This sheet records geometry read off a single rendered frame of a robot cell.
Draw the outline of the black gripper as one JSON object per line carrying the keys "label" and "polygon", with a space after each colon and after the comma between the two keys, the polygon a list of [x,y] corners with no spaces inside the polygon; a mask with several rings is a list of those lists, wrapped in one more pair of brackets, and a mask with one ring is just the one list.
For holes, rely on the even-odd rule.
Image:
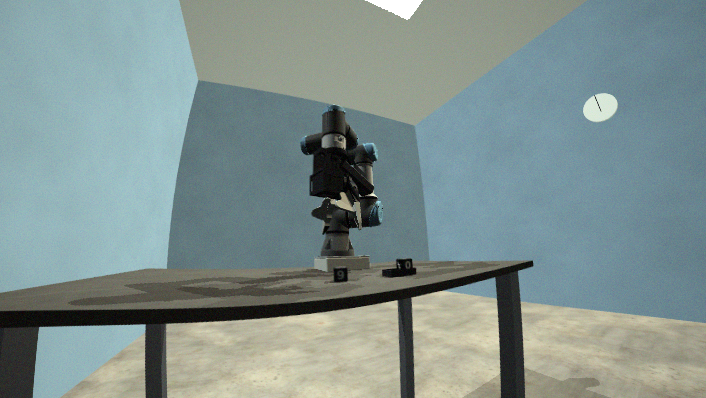
{"label": "black gripper", "polygon": [[[325,168],[323,168],[324,155],[321,155],[322,153],[326,156]],[[313,174],[310,175],[310,196],[323,197],[325,199],[322,201],[320,207],[312,210],[311,214],[313,217],[323,220],[322,235],[324,235],[330,227],[330,221],[335,207],[353,214],[358,230],[362,229],[358,188],[349,176],[349,173],[343,172],[339,167],[341,161],[346,159],[347,151],[340,147],[319,147],[317,151],[313,152]],[[327,168],[334,170],[328,170]],[[338,201],[335,201],[335,199]]]}

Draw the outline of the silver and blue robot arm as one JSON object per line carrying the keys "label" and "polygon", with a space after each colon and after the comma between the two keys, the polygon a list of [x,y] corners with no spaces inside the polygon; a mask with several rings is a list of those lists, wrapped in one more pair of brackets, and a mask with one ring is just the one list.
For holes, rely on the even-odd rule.
{"label": "silver and blue robot arm", "polygon": [[[313,154],[319,147],[340,147],[347,151],[347,159],[341,161],[339,167],[349,173],[358,188],[362,227],[379,226],[383,210],[381,202],[377,201],[377,196],[374,195],[372,177],[372,162],[378,159],[377,148],[374,143],[358,145],[357,134],[345,120],[344,109],[338,105],[325,107],[322,114],[322,132],[302,137],[300,143],[305,155]],[[354,165],[354,168],[351,165]],[[357,228],[354,215],[335,207],[330,227],[326,231],[321,257],[354,256],[349,228]]]}

